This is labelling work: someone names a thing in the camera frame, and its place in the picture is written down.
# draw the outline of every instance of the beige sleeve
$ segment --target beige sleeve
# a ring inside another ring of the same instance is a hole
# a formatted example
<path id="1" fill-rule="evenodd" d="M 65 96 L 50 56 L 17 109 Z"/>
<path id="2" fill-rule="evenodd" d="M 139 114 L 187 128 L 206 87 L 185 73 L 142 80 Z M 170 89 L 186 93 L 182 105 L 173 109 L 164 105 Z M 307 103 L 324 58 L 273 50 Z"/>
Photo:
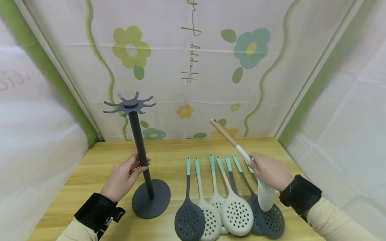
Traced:
<path id="1" fill-rule="evenodd" d="M 56 241 L 97 241 L 94 230 L 73 219 Z"/>
<path id="2" fill-rule="evenodd" d="M 308 211 L 307 221 L 327 241 L 378 240 L 324 197 Z"/>

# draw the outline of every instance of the wooden handle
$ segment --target wooden handle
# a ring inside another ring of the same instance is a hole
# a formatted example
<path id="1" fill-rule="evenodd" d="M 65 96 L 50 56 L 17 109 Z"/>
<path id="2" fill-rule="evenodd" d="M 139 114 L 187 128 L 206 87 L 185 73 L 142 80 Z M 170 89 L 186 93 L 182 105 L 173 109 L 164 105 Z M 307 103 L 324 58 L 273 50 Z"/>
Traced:
<path id="1" fill-rule="evenodd" d="M 222 128 L 222 126 L 215 120 L 215 119 L 210 119 L 209 121 L 224 137 L 225 139 L 228 140 L 232 144 L 232 146 L 236 147 L 237 143 L 233 138 L 228 134 L 226 130 Z"/>

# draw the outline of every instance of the wavy green line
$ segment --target wavy green line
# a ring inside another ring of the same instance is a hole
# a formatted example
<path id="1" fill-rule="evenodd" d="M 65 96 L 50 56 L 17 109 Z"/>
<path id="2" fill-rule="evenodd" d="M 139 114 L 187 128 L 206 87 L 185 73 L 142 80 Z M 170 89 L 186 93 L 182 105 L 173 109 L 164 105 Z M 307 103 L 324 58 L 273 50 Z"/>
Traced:
<path id="1" fill-rule="evenodd" d="M 247 115 L 247 117 L 245 118 L 244 120 L 244 126 L 245 126 L 245 134 L 244 136 L 246 137 L 248 135 L 248 132 L 249 132 L 249 127 L 248 127 L 248 119 L 253 115 L 255 114 L 260 106 L 262 105 L 263 101 L 264 101 L 264 81 L 266 80 L 268 74 L 274 70 L 277 65 L 280 63 L 281 59 L 283 58 L 284 54 L 287 52 L 287 48 L 288 48 L 288 43 L 289 43 L 289 31 L 288 31 L 288 21 L 291 17 L 291 14 L 293 12 L 293 10 L 295 9 L 296 5 L 299 4 L 301 0 L 294 0 L 291 5 L 289 6 L 289 8 L 287 9 L 286 13 L 284 14 L 284 19 L 283 19 L 283 45 L 281 47 L 281 50 L 280 50 L 280 53 L 279 53 L 279 56 L 278 58 L 275 60 L 275 62 L 271 65 L 271 67 L 269 67 L 269 69 L 267 69 L 267 71 L 263 74 L 263 76 L 261 77 L 260 79 L 260 83 L 259 83 L 259 89 L 260 89 L 260 99 L 259 99 L 259 102 L 257 104 L 257 106 L 254 108 L 254 110 L 249 113 Z"/>
<path id="2" fill-rule="evenodd" d="M 91 0 L 85 0 L 85 3 L 86 3 L 86 33 L 87 33 L 88 43 L 89 43 L 92 51 L 94 52 L 96 58 L 106 68 L 106 70 L 108 71 L 108 74 L 110 75 L 110 84 L 108 85 L 107 96 L 108 96 L 108 100 L 111 103 L 115 104 L 114 97 L 113 97 L 113 88 L 114 88 L 114 84 L 115 84 L 115 78 L 114 78 L 113 72 L 111 71 L 111 69 L 107 65 L 106 61 L 103 59 L 102 55 L 100 54 L 100 52 L 97 48 L 97 45 L 95 43 L 95 40 L 94 40 L 94 36 L 92 33 L 92 28 L 91 28 L 91 24 L 92 24 L 92 21 L 94 18 L 94 10 L 93 10 L 93 6 L 91 4 Z M 122 135 L 123 135 L 124 139 L 126 141 L 128 141 L 127 135 L 126 135 L 126 127 L 128 126 L 129 121 L 127 119 L 127 116 L 124 118 L 124 122 L 125 123 L 122 127 Z"/>

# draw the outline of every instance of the green flower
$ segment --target green flower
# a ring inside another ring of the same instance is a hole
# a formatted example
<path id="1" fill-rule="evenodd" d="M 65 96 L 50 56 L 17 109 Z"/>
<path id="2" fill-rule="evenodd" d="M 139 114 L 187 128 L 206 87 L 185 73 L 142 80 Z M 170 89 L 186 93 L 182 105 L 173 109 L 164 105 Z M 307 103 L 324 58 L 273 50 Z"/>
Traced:
<path id="1" fill-rule="evenodd" d="M 166 137 L 166 133 L 155 128 L 148 128 L 143 131 L 145 140 L 161 140 Z"/>
<path id="2" fill-rule="evenodd" d="M 138 27 L 130 26 L 126 30 L 116 28 L 113 37 L 113 53 L 121 59 L 123 66 L 129 69 L 146 66 L 146 58 L 151 55 L 151 49 L 147 43 L 141 41 L 142 32 Z"/>
<path id="3" fill-rule="evenodd" d="M 233 54 L 240 59 L 244 69 L 252 69 L 268 54 L 267 44 L 271 35 L 266 28 L 256 29 L 254 32 L 241 34 L 236 40 Z"/>
<path id="4" fill-rule="evenodd" d="M 235 112 L 235 111 L 238 111 L 240 109 L 240 104 L 233 104 L 230 106 L 230 111 L 231 112 Z"/>

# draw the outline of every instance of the green leaf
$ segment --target green leaf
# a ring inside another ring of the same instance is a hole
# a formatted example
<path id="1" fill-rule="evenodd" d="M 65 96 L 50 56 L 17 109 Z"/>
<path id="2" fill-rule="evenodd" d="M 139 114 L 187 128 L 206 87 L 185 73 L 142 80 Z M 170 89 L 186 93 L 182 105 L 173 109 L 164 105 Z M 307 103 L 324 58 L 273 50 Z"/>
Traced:
<path id="1" fill-rule="evenodd" d="M 145 129 L 149 127 L 149 124 L 146 121 L 140 121 L 139 123 L 141 123 L 141 126 Z"/>
<path id="2" fill-rule="evenodd" d="M 143 67 L 134 66 L 133 71 L 134 71 L 134 76 L 136 79 L 142 80 L 144 78 L 145 71 L 144 71 Z"/>
<path id="3" fill-rule="evenodd" d="M 194 138 L 194 139 L 201 139 L 201 138 L 205 138 L 205 137 L 207 137 L 207 136 L 208 136 L 208 135 L 205 134 L 205 133 L 196 133 L 196 134 L 193 135 L 193 138 Z"/>
<path id="4" fill-rule="evenodd" d="M 221 119 L 221 120 L 218 120 L 217 121 L 222 127 L 224 127 L 226 124 L 227 124 L 227 120 L 226 119 Z"/>
<path id="5" fill-rule="evenodd" d="M 244 70 L 243 70 L 242 67 L 238 67 L 238 68 L 233 72 L 233 75 L 232 75 L 232 81 L 233 81 L 233 83 L 237 84 L 238 82 L 240 82 L 243 72 L 244 72 Z"/>
<path id="6" fill-rule="evenodd" d="M 235 31 L 233 31 L 232 29 L 222 30 L 221 37 L 229 43 L 234 43 L 236 42 L 236 39 L 237 39 Z"/>

